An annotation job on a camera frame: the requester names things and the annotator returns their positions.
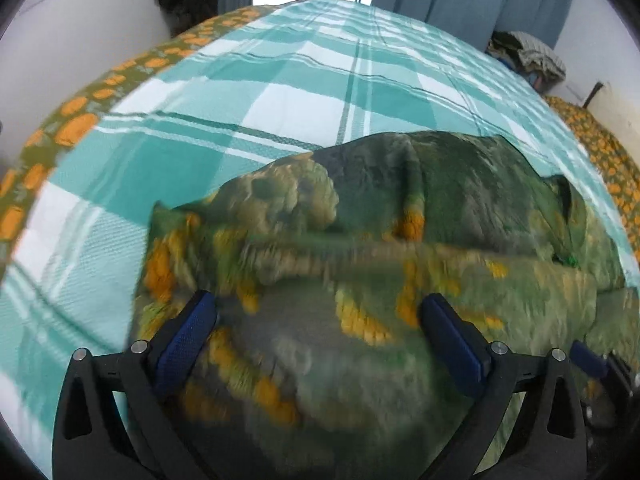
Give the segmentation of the olive orange floral bedsheet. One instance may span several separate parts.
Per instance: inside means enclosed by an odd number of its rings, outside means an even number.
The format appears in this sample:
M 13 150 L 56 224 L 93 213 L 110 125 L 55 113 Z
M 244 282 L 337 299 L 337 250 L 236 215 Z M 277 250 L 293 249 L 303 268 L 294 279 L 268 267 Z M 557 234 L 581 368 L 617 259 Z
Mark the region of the olive orange floral bedsheet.
M 1 269 L 12 260 L 43 183 L 111 108 L 151 77 L 276 9 L 269 4 L 244 6 L 208 18 L 111 68 L 49 114 L 27 139 L 17 162 L 1 173 Z

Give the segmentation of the green landscape print garment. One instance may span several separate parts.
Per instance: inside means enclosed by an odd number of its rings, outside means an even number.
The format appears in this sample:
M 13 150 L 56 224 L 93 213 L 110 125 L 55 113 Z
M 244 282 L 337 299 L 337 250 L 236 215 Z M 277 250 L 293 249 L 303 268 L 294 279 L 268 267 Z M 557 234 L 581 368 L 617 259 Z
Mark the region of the green landscape print garment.
M 200 289 L 219 321 L 178 424 L 227 479 L 414 479 L 470 400 L 418 324 L 438 292 L 489 340 L 639 361 L 639 298 L 566 177 L 500 136 L 382 133 L 152 210 L 131 335 Z

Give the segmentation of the teal white checkered blanket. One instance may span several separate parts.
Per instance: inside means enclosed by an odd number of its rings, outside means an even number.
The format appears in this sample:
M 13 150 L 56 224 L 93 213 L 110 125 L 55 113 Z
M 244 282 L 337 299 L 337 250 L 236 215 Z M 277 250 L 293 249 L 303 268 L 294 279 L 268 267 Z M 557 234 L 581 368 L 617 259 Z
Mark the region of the teal white checkered blanket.
M 109 110 L 47 178 L 1 269 L 1 414 L 51 470 L 66 364 L 125 341 L 149 216 L 268 162 L 371 133 L 500 134 L 538 174 L 562 174 L 615 240 L 638 250 L 596 159 L 520 76 L 412 18 L 302 0 L 198 49 Z

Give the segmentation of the pile of grey clothes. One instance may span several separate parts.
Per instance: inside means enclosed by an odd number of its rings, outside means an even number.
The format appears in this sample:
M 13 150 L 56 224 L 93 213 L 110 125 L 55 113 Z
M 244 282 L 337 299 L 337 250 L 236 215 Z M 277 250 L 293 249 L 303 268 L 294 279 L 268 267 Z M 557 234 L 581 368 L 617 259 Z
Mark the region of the pile of grey clothes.
M 566 77 L 559 55 L 527 32 L 494 32 L 485 53 L 523 77 L 539 94 L 545 94 Z

